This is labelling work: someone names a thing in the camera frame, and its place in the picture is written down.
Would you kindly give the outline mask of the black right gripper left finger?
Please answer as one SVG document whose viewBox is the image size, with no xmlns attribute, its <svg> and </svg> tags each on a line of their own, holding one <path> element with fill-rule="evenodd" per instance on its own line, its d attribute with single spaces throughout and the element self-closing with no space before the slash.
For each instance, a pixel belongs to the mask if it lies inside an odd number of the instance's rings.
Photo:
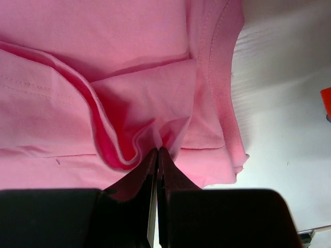
<svg viewBox="0 0 331 248">
<path fill-rule="evenodd" d="M 104 190 L 2 190 L 1 247 L 151 247 L 157 155 Z"/>
</svg>

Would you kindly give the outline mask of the light pink t-shirt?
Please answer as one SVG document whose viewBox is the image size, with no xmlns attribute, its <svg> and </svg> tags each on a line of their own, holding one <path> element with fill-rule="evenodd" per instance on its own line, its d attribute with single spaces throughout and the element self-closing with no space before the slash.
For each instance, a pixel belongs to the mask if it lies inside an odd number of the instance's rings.
<svg viewBox="0 0 331 248">
<path fill-rule="evenodd" d="M 1 188 L 106 188 L 161 147 L 234 183 L 243 23 L 241 1 L 1 1 Z"/>
</svg>

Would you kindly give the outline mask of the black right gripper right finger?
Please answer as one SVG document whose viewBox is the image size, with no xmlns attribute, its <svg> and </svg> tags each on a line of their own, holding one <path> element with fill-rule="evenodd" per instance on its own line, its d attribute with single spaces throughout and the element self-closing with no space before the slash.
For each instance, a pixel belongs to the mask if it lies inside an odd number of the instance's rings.
<svg viewBox="0 0 331 248">
<path fill-rule="evenodd" d="M 269 189 L 203 190 L 158 152 L 162 247 L 302 247 L 288 206 Z"/>
</svg>

